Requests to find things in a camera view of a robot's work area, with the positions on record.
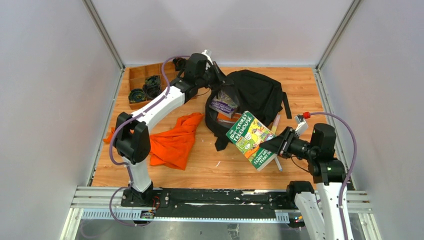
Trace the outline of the purple Treehouse book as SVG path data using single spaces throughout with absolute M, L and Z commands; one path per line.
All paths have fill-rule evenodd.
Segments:
M 239 108 L 233 99 L 222 90 L 218 91 L 212 98 L 209 103 L 209 107 L 218 113 L 222 113 L 230 118 L 234 113 L 237 112 Z

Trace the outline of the green Treehouse book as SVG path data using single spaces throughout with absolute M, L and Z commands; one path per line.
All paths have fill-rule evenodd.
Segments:
M 249 111 L 241 114 L 226 136 L 258 172 L 277 156 L 260 147 L 262 143 L 273 139 L 276 135 Z

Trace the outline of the orange Good Morning book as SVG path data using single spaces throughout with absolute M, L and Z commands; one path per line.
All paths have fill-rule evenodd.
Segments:
M 241 113 L 234 113 L 233 115 L 232 115 L 232 117 L 228 117 L 227 115 L 224 115 L 224 114 L 222 114 L 222 113 L 218 113 L 218 115 L 217 115 L 217 117 L 216 117 L 216 119 L 218 120 L 218 121 L 221 121 L 221 122 L 231 122 L 231 123 L 235 123 L 235 122 L 237 122 L 238 121 L 238 119 L 241 117 Z

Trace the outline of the black backpack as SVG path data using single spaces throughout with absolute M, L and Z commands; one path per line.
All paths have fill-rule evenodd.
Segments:
M 205 105 L 205 124 L 216 137 L 214 145 L 218 152 L 224 150 L 230 142 L 226 136 L 230 127 L 219 124 L 218 112 L 209 107 L 219 91 L 225 92 L 238 105 L 237 113 L 249 111 L 266 126 L 282 110 L 285 110 L 288 119 L 293 118 L 287 93 L 279 81 L 247 69 L 233 71 L 226 76 L 232 80 L 232 85 L 211 89 Z

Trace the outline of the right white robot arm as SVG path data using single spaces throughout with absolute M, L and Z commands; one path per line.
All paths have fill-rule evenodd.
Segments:
M 315 240 L 352 240 L 354 238 L 347 208 L 348 176 L 343 163 L 335 157 L 336 131 L 326 123 L 313 127 L 310 141 L 300 139 L 292 127 L 260 144 L 284 159 L 297 157 L 308 163 L 319 200 L 312 184 L 291 181 L 286 204 L 299 209 L 309 235 Z

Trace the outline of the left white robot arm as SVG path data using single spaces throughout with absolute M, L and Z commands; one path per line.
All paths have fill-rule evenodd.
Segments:
M 124 166 L 129 176 L 128 190 L 140 206 L 153 201 L 153 182 L 148 173 L 147 157 L 151 151 L 150 133 L 164 117 L 194 98 L 199 89 L 219 87 L 224 74 L 205 49 L 185 60 L 177 77 L 166 80 L 166 88 L 150 103 L 131 114 L 122 112 L 116 120 L 109 144 L 113 164 Z

